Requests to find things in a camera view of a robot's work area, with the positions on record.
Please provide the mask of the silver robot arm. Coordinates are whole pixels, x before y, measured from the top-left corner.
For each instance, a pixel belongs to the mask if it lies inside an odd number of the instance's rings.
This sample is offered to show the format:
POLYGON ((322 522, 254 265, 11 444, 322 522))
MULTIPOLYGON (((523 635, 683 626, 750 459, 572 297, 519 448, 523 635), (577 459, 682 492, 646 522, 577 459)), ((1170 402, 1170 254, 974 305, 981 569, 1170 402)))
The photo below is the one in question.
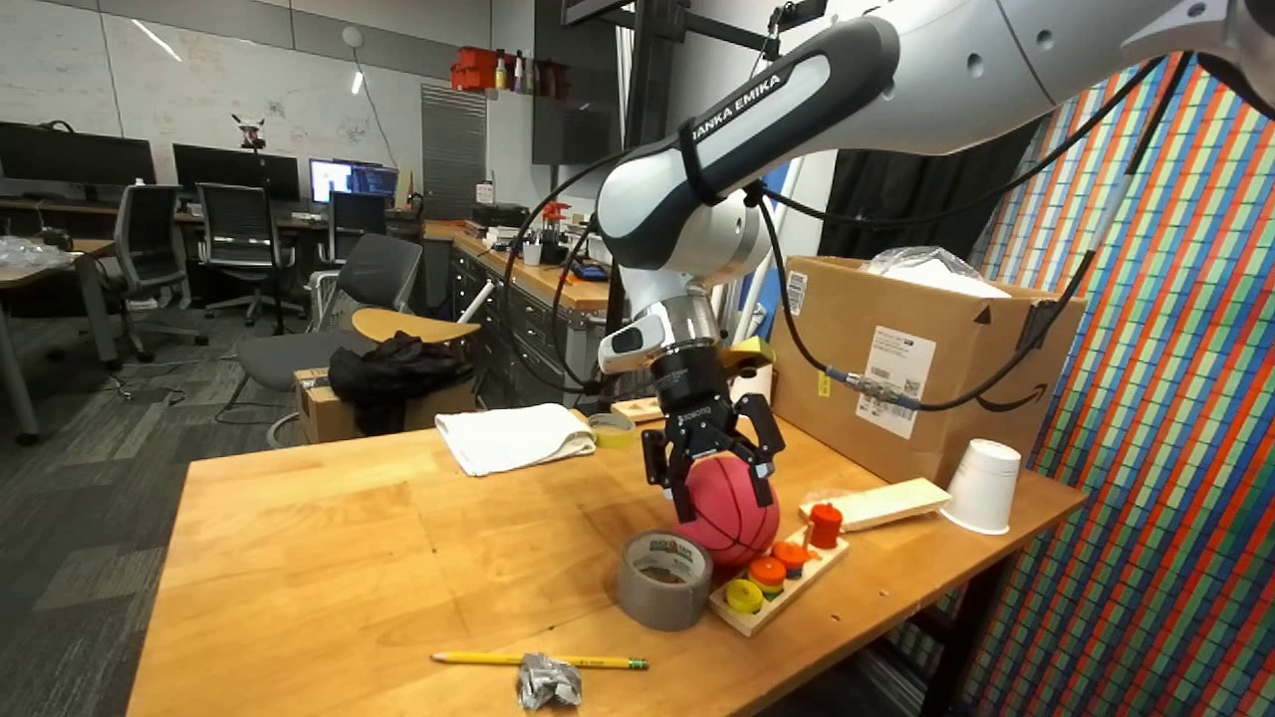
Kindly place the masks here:
POLYGON ((784 448, 759 399, 726 390, 710 289, 758 267, 739 192, 810 153, 953 155, 1000 139, 1110 74, 1191 52, 1252 107, 1275 105, 1275 0, 832 0, 814 30, 672 137, 614 161, 594 201, 630 321, 596 344, 646 370, 664 423, 646 477, 689 496, 689 467, 738 453, 754 484, 784 448))

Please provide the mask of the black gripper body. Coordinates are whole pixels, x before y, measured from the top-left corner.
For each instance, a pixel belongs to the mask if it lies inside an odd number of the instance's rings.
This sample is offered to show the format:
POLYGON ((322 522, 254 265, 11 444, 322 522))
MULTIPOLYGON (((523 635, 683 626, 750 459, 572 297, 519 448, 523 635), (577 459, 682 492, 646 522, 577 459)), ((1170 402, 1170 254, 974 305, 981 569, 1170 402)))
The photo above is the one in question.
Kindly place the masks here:
POLYGON ((758 444, 758 427, 778 427, 759 390, 727 396, 727 363, 714 344, 682 344, 648 368, 660 427, 641 435, 641 461, 648 484, 664 484, 664 451, 738 453, 758 444))

